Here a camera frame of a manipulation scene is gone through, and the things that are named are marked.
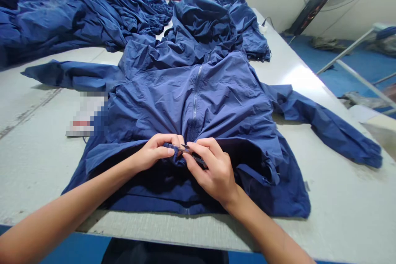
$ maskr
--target jacket zipper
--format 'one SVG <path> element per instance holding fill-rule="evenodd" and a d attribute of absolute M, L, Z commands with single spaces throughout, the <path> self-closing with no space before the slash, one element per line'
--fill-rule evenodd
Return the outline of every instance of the jacket zipper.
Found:
<path fill-rule="evenodd" d="M 202 65 L 199 66 L 197 79 L 195 81 L 194 105 L 193 105 L 193 122 L 192 122 L 192 129 L 191 129 L 191 132 L 190 132 L 190 140 L 189 141 L 194 141 L 195 140 L 195 129 L 196 129 L 196 125 L 197 125 L 198 84 L 199 84 L 199 78 L 201 76 L 201 73 L 202 73 Z"/>

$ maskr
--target black cable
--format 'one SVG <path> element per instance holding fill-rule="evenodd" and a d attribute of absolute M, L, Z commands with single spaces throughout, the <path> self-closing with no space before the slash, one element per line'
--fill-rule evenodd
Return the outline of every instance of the black cable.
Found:
<path fill-rule="evenodd" d="M 341 14 L 341 16 L 339 18 L 337 18 L 335 20 L 334 23 L 332 23 L 330 26 L 328 26 L 322 33 L 319 34 L 319 36 L 322 36 L 323 33 L 325 33 L 328 29 L 330 29 L 331 27 L 333 27 L 344 15 L 346 15 L 360 0 L 356 0 L 356 2 L 349 8 L 347 9 L 343 14 Z"/>
<path fill-rule="evenodd" d="M 267 16 L 267 17 L 265 18 L 264 23 L 262 24 L 262 26 L 264 27 L 265 22 L 267 21 L 267 19 L 269 19 L 269 20 L 271 21 L 270 24 L 271 24 L 272 28 L 275 30 L 275 27 L 273 26 L 272 18 L 271 18 L 270 16 Z"/>

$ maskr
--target blue fabric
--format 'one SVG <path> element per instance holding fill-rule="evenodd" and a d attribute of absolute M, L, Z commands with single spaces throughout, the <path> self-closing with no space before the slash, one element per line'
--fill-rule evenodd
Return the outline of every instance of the blue fabric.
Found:
<path fill-rule="evenodd" d="M 79 47 L 123 49 L 155 36 L 173 12 L 165 0 L 0 0 L 0 58 L 9 66 Z"/>
<path fill-rule="evenodd" d="M 245 42 L 263 44 L 265 39 L 255 34 L 251 9 L 238 1 L 181 1 L 165 37 L 158 42 L 136 34 L 117 67 L 52 61 L 25 70 L 24 75 L 45 84 L 108 92 L 107 122 L 95 119 L 99 129 L 64 193 L 130 156 L 156 133 L 181 134 L 186 141 L 214 137 L 229 153 L 236 181 L 261 209 L 271 216 L 306 218 L 309 197 L 273 112 L 311 123 L 332 149 L 380 167 L 380 147 L 342 119 L 289 85 L 259 82 L 247 56 L 265 59 L 269 51 L 255 51 Z M 224 212 L 180 157 L 160 160 L 139 173 L 102 207 L 187 215 Z"/>
<path fill-rule="evenodd" d="M 396 34 L 396 26 L 394 27 L 388 27 L 384 30 L 381 30 L 380 32 L 377 33 L 376 39 L 380 40 L 380 39 L 385 39 L 391 35 L 395 35 Z"/>

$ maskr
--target hand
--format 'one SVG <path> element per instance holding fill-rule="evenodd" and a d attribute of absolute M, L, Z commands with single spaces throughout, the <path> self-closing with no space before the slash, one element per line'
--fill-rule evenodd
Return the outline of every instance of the hand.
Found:
<path fill-rule="evenodd" d="M 180 147 L 180 144 L 184 144 L 184 139 L 176 134 L 155 134 L 139 151 L 129 157 L 133 168 L 141 172 L 152 167 L 159 159 L 172 157 L 174 149 L 164 147 L 165 142 Z"/>
<path fill-rule="evenodd" d="M 183 154 L 188 169 L 200 186 L 224 208 L 237 201 L 240 187 L 235 182 L 230 156 L 222 151 L 217 141 L 214 138 L 203 138 L 196 143 L 187 142 L 187 145 L 201 156 L 208 167 L 207 170 L 202 170 L 191 155 Z"/>

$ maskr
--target blue jacket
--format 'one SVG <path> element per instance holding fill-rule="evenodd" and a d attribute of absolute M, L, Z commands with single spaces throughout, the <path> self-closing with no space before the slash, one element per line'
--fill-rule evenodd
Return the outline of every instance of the blue jacket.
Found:
<path fill-rule="evenodd" d="M 186 141 L 216 138 L 231 157 L 237 183 L 267 214 L 308 217 L 303 178 L 273 112 L 310 123 L 345 157 L 381 166 L 380 147 L 331 111 L 290 85 L 258 80 L 247 57 L 265 60 L 270 53 L 244 0 L 183 0 L 172 21 L 162 41 L 136 34 L 118 66 L 52 61 L 23 72 L 49 85 L 108 92 L 64 192 L 130 156 L 154 134 L 175 133 Z M 103 207 L 187 215 L 224 211 L 176 155 L 139 173 Z"/>

